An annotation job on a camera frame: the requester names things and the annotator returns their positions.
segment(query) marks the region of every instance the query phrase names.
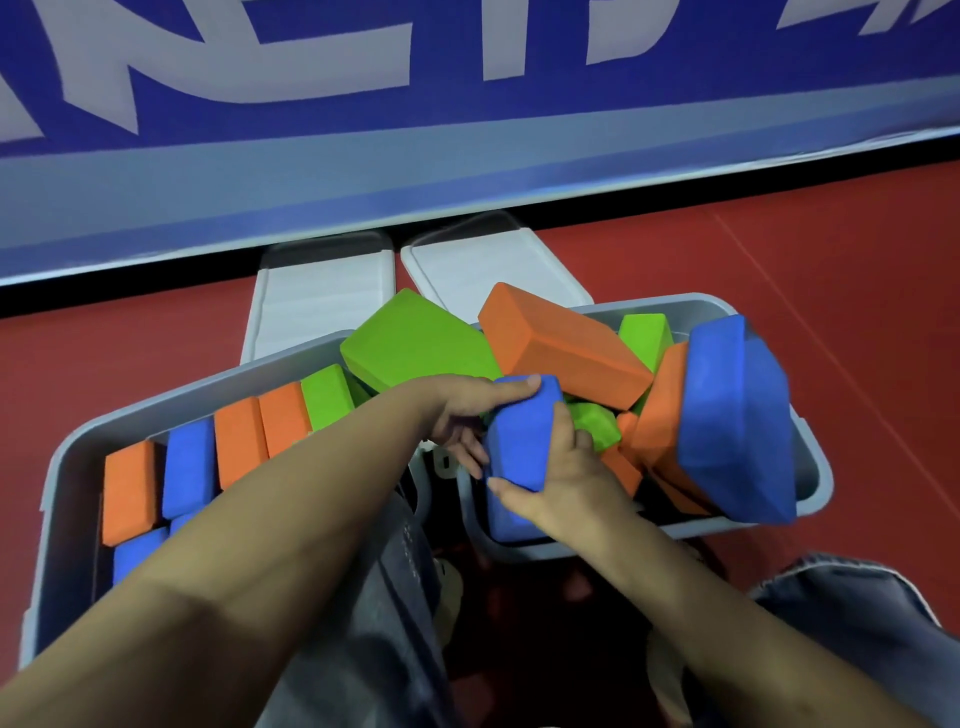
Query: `gray pants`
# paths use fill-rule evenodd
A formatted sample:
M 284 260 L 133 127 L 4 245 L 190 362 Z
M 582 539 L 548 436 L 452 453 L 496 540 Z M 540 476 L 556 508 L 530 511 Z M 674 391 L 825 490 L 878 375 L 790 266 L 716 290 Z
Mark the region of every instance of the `gray pants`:
M 257 728 L 459 725 L 433 631 L 439 598 L 423 531 L 394 495 Z
M 811 554 L 751 597 L 934 725 L 960 728 L 960 642 L 896 571 Z M 697 728 L 727 725 L 692 676 L 684 677 L 684 696 Z

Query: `gray plastic bin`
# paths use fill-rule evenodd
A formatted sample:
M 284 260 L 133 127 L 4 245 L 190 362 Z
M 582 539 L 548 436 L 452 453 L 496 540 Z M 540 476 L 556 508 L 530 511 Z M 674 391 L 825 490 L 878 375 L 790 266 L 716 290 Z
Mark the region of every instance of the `gray plastic bin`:
M 662 296 L 653 299 L 636 299 L 617 303 L 599 303 L 585 305 L 573 310 L 586 314 L 591 319 L 601 321 L 613 330 L 620 328 L 623 317 L 629 313 L 662 313 L 670 322 L 673 338 L 676 342 L 686 341 L 690 330 L 704 321 L 712 321 L 730 316 L 736 311 L 733 307 L 714 296 L 703 293 L 686 293 L 680 296 Z M 824 456 L 817 439 L 813 436 L 806 420 L 799 417 L 790 408 L 793 418 L 794 461 L 797 484 L 797 515 L 808 516 L 816 513 L 833 495 L 833 472 Z M 573 556 L 567 546 L 556 542 L 534 544 L 530 546 L 509 546 L 494 541 L 483 529 L 477 517 L 475 499 L 485 493 L 485 485 L 470 478 L 461 468 L 457 472 L 457 488 L 460 491 L 460 509 L 464 518 L 464 527 L 473 546 L 494 561 L 520 563 L 526 561 L 546 561 Z M 727 518 L 701 518 L 681 523 L 672 523 L 663 527 L 663 531 L 674 539 L 688 539 L 706 536 L 710 533 L 746 528 L 752 523 L 738 523 Z
M 111 452 L 207 417 L 220 407 L 303 379 L 330 364 L 344 364 L 338 331 L 293 349 L 257 359 L 180 389 L 91 420 L 54 452 L 40 499 L 43 526 L 34 591 L 23 619 L 24 667 L 93 604 L 108 583 L 108 550 L 100 546 L 104 458 Z M 430 481 L 418 451 L 410 462 L 420 522 L 430 509 Z

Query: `white lettering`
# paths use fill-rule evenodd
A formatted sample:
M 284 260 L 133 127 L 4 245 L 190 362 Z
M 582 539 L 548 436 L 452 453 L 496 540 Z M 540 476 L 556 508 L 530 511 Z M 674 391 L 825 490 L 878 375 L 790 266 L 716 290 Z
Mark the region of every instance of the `white lettering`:
M 483 0 L 483 80 L 522 76 L 530 0 Z
M 780 14 L 780 22 L 777 23 L 777 30 L 838 12 L 876 5 L 858 35 L 884 33 L 894 27 L 897 18 L 909 4 L 910 0 L 787 0 L 783 13 Z
M 137 133 L 130 69 L 211 101 L 261 104 L 410 84 L 412 23 L 257 42 L 241 0 L 184 0 L 205 42 L 114 0 L 34 0 L 64 101 Z
M 653 48 L 680 0 L 590 0 L 587 65 L 628 59 Z
M 916 23 L 918 20 L 923 20 L 932 12 L 940 10 L 948 2 L 950 2 L 950 0 L 920 0 L 917 9 L 913 11 L 913 18 L 910 22 Z
M 38 136 L 43 136 L 40 127 L 24 109 L 6 79 L 0 76 L 0 144 Z

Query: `hand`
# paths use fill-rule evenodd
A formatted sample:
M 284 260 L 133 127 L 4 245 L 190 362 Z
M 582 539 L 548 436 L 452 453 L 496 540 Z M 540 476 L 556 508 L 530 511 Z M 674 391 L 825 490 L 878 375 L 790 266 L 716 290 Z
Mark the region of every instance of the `hand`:
M 473 477 L 483 477 L 490 462 L 477 436 L 483 424 L 480 415 L 502 404 L 526 400 L 540 389 L 540 375 L 523 381 L 492 382 L 479 376 L 441 375 L 422 380 L 431 395 L 439 398 L 440 414 L 431 416 L 429 438 L 449 450 Z
M 488 487 L 503 505 L 556 541 L 583 554 L 597 534 L 634 509 L 616 476 L 593 452 L 593 438 L 575 429 L 563 402 L 553 410 L 553 432 L 542 493 L 492 477 Z

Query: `foam block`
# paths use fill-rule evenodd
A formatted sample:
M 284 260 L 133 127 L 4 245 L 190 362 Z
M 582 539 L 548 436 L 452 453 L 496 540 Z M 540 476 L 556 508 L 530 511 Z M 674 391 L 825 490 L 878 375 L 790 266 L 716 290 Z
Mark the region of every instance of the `foam block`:
M 630 410 L 616 416 L 616 428 L 620 430 L 620 441 L 629 444 L 634 437 L 634 429 L 639 418 Z
M 120 544 L 113 550 L 113 586 L 123 581 L 167 540 L 167 529 L 158 528 Z
M 508 511 L 490 488 L 486 490 L 487 524 L 494 541 L 500 544 L 516 544 L 520 541 L 546 538 L 546 534 L 531 522 Z
M 170 535 L 173 536 L 177 531 L 183 528 L 188 521 L 192 520 L 200 511 L 194 511 L 193 513 L 184 513 L 182 516 L 178 516 L 170 521 Z
M 480 325 L 505 374 L 551 374 L 584 400 L 629 409 L 653 381 L 612 329 L 506 283 L 493 287 Z
M 573 418 L 573 426 L 585 429 L 593 436 L 594 451 L 603 452 L 620 442 L 621 435 L 616 426 L 616 418 L 606 407 L 582 401 L 568 404 L 567 409 Z
M 267 438 L 263 433 L 260 401 L 247 397 L 213 415 L 217 440 L 220 487 L 226 490 L 237 480 L 267 461 Z
M 310 434 L 310 416 L 300 383 L 292 381 L 260 395 L 260 417 L 267 454 L 275 457 Z
M 340 354 L 377 392 L 418 376 L 501 376 L 480 331 L 406 288 L 347 337 Z
M 353 395 L 344 368 L 331 364 L 300 383 L 310 426 L 314 431 L 333 425 L 353 411 Z
M 719 511 L 716 507 L 712 505 L 708 507 L 708 505 L 705 503 L 698 503 L 696 500 L 690 497 L 686 491 L 682 491 L 680 488 L 671 485 L 653 471 L 649 471 L 649 473 L 663 491 L 663 494 L 670 499 L 671 503 L 673 503 L 673 507 L 681 513 L 687 514 L 688 516 L 719 515 Z
M 346 372 L 344 376 L 347 380 L 347 388 L 350 390 L 350 397 L 353 399 L 354 407 L 359 407 L 365 401 L 370 399 L 370 392 L 364 388 L 363 384 L 360 383 L 360 380 L 357 379 L 357 377 L 349 372 Z
M 525 378 L 504 376 L 497 381 Z M 489 475 L 506 478 L 529 491 L 543 490 L 553 431 L 553 407 L 563 399 L 557 378 L 544 375 L 533 397 L 493 412 L 484 438 L 484 449 L 490 456 Z
M 153 528 L 157 501 L 154 443 L 136 443 L 108 455 L 104 462 L 103 543 L 116 546 Z
M 617 335 L 654 374 L 663 353 L 673 346 L 673 333 L 662 313 L 628 313 L 620 322 Z
M 620 451 L 620 447 L 613 446 L 605 449 L 600 454 L 600 461 L 616 475 L 616 479 L 620 481 L 627 495 L 633 497 L 640 486 L 640 480 L 643 479 L 643 473 L 627 459 Z
M 163 501 L 160 511 L 174 519 L 197 511 L 213 500 L 217 487 L 216 446 L 213 418 L 170 430 L 163 469 Z
M 646 405 L 637 417 L 633 435 L 624 448 L 628 458 L 642 462 L 659 481 L 692 496 L 671 498 L 682 513 L 703 516 L 708 511 L 695 504 L 697 501 L 709 502 L 709 498 L 677 463 L 687 350 L 688 344 L 683 342 L 669 347 L 664 353 Z
M 694 327 L 689 344 L 679 465 L 735 521 L 794 521 L 786 374 L 743 316 Z

